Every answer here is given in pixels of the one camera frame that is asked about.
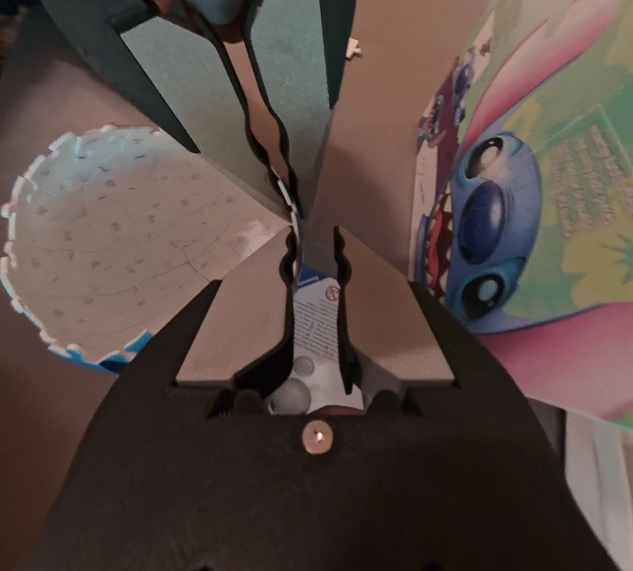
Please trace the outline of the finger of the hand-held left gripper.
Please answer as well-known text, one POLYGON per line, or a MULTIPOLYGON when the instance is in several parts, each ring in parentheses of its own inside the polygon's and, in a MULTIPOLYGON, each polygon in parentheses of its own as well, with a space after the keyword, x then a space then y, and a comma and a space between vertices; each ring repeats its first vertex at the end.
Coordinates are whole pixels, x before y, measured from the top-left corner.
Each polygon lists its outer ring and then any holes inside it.
POLYGON ((226 46, 210 23, 154 16, 120 34, 202 157, 281 218, 290 214, 265 148, 251 128, 248 102, 226 46))
POLYGON ((262 96, 281 125, 292 196, 310 218, 332 122, 319 0, 251 0, 246 42, 262 96))

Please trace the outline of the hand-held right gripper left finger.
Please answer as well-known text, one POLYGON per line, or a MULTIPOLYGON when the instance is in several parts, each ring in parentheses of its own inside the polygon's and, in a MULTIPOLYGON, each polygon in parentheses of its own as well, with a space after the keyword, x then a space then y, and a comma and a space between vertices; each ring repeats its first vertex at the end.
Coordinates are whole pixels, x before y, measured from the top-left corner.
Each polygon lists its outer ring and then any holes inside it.
POLYGON ((226 275, 178 370, 178 386, 266 398, 282 385, 293 363, 295 259, 288 226, 226 275))

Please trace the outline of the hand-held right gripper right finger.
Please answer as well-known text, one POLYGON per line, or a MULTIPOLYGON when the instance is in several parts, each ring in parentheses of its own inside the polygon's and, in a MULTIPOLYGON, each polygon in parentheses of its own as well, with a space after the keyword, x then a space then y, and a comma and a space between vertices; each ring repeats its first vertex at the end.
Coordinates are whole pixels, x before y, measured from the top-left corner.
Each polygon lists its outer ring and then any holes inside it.
POLYGON ((337 340, 344 389, 363 396, 451 385, 455 376, 407 277, 344 227, 334 228, 337 340))

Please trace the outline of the partly built blue puzzle ball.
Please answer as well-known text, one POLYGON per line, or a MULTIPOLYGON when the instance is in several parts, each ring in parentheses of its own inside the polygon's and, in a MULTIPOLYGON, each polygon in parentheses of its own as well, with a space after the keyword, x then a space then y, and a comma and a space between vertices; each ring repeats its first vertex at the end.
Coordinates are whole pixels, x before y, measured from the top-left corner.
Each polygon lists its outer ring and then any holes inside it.
POLYGON ((55 356, 119 372, 289 225, 165 132, 65 133, 1 210, 1 282, 55 356))

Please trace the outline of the printed cardboard puzzle box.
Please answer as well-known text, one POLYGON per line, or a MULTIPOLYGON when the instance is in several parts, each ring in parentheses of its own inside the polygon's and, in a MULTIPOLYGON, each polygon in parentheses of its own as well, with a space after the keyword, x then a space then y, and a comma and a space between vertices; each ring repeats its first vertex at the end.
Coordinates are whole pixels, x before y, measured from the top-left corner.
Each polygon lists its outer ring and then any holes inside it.
POLYGON ((632 430, 632 0, 491 0, 418 127, 409 278, 632 430))

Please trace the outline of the white instruction leaflet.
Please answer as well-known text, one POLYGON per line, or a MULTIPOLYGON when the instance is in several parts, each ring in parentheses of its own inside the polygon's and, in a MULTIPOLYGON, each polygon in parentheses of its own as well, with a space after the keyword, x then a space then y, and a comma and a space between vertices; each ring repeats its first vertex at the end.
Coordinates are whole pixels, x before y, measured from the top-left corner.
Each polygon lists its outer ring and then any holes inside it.
POLYGON ((339 370, 339 284, 303 266, 294 293, 294 359, 288 379, 267 399, 271 415, 303 415, 341 406, 363 408, 358 387, 347 394, 339 370))

